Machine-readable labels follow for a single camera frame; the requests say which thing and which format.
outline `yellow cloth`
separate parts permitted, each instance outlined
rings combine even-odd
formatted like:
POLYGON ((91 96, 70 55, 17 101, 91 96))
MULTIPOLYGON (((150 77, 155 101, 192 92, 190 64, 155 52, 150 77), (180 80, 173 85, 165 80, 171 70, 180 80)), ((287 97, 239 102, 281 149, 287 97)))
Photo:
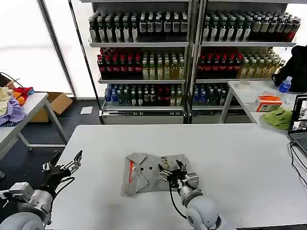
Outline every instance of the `yellow cloth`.
POLYGON ((6 114, 11 96, 13 96, 13 90, 10 90, 8 87, 0 87, 0 116, 6 114))

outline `black cable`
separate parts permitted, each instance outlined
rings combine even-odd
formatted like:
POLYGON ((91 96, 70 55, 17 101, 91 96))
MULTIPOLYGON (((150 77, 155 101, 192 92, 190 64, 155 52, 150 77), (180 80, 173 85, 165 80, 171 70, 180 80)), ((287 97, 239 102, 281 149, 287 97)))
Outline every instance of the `black cable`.
POLYGON ((65 181, 69 181, 66 185, 64 185, 62 188, 60 188, 60 190, 56 193, 56 195, 54 196, 53 200, 51 201, 51 204, 50 204, 50 213, 52 212, 52 206, 53 206, 53 202, 54 200, 56 199, 56 197, 58 196, 58 194, 64 189, 66 188, 68 185, 70 185, 73 181, 75 180, 75 178, 72 176, 72 177, 68 177, 64 180, 61 180, 60 183, 63 183, 65 181))
POLYGON ((294 151, 294 149, 293 149, 293 142, 290 142, 290 152, 291 152, 291 158, 292 158, 291 165, 292 165, 293 168, 295 168, 295 170, 296 170, 296 172, 297 172, 299 178, 302 179, 302 180, 304 181, 304 183, 305 183, 305 185, 306 185, 306 187, 307 187, 307 182, 306 182, 306 180, 302 177, 301 173, 299 172, 299 170, 297 169, 297 167, 295 167, 295 165, 294 165, 293 152, 295 153, 295 151, 294 151))
POLYGON ((175 205, 175 202, 174 202, 174 199, 173 199, 173 194, 172 194, 172 186, 171 186, 171 183, 169 183, 169 192, 171 194, 171 199, 172 199, 172 203, 173 203, 173 206, 174 208, 176 209, 177 213, 179 213, 184 219, 187 219, 187 217, 185 215, 183 215, 179 210, 178 208, 176 207, 175 205))

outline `metal pole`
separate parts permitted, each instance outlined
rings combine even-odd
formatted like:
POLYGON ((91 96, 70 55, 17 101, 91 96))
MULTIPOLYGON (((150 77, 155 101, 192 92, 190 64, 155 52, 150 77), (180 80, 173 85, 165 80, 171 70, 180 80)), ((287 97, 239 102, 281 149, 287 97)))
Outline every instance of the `metal pole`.
POLYGON ((68 84, 70 86, 70 89, 71 89, 71 91, 73 93, 73 96, 76 97, 76 92, 75 92, 75 89, 73 87, 71 78, 69 76, 69 73, 68 73, 68 70, 67 70, 67 67, 66 67, 66 64, 65 64, 65 60, 63 58, 63 55, 62 55, 62 52, 61 52, 61 49, 60 49, 60 46, 59 46, 59 43, 58 43, 57 36, 56 36, 55 31, 53 29, 53 25, 52 25, 52 22, 50 20, 50 16, 49 16, 49 12, 47 10, 46 4, 45 4, 45 0, 36 0, 36 1, 37 1, 39 10, 42 13, 45 25, 46 25, 46 27, 48 29, 48 32, 49 32, 49 35, 50 35, 50 38, 51 38, 52 45, 53 45, 53 47, 54 47, 54 49, 56 51, 56 54, 57 54, 58 59, 59 59, 59 62, 60 62, 61 66, 62 66, 62 69, 64 71, 66 80, 67 80, 67 82, 68 82, 68 84))
POLYGON ((96 97, 96 100, 97 100, 97 103, 98 103, 98 106, 99 106, 99 110, 102 110, 101 104, 99 102, 99 97, 98 97, 98 94, 97 94, 97 90, 96 90, 96 87, 95 87, 95 83, 94 83, 94 80, 93 80, 93 76, 92 76, 92 73, 91 73, 90 65, 88 64, 88 61, 87 61, 85 49, 84 49, 84 46, 83 46, 83 42, 82 42, 82 39, 81 39, 79 27, 78 27, 78 24, 77 24, 75 12, 73 10, 73 6, 72 6, 72 3, 71 3, 71 0, 68 0, 68 4, 69 4, 69 8, 71 9, 72 19, 73 19, 73 22, 75 24, 77 35, 78 35, 78 38, 79 38, 79 43, 80 43, 81 50, 82 50, 82 53, 83 53, 83 56, 84 56, 84 60, 85 60, 85 63, 86 63, 88 74, 90 75, 90 79, 91 79, 92 86, 93 86, 94 93, 95 93, 95 97, 96 97))

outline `gray table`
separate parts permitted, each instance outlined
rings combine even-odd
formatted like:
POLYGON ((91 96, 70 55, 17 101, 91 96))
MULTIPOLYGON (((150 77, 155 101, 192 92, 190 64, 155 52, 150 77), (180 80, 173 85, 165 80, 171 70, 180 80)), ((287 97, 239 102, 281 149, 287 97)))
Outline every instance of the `gray table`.
MULTIPOLYGON (((28 150, 32 150, 33 147, 65 147, 68 138, 65 136, 63 128, 59 123, 56 115, 54 114, 49 102, 47 101, 48 94, 45 92, 36 92, 30 95, 26 103, 21 106, 22 110, 27 116, 18 123, 15 127, 0 127, 0 160, 6 155, 11 147, 20 139, 27 147, 28 150), (44 108, 56 128, 59 136, 63 140, 65 145, 41 145, 30 144, 26 138, 21 134, 23 127, 31 120, 31 118, 41 109, 44 108)), ((0 171, 0 178, 3 178, 4 174, 0 171)))

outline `water bottle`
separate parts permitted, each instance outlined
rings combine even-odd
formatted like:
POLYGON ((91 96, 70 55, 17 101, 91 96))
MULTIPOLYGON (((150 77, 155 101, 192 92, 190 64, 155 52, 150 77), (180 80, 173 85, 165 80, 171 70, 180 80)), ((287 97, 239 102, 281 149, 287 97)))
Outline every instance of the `water bottle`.
POLYGON ((283 80, 283 82, 281 83, 281 85, 279 86, 279 89, 278 89, 278 96, 279 96, 280 100, 282 102, 284 102, 285 104, 287 104, 286 94, 291 87, 291 80, 292 80, 292 77, 290 77, 290 76, 287 77, 286 80, 283 80))

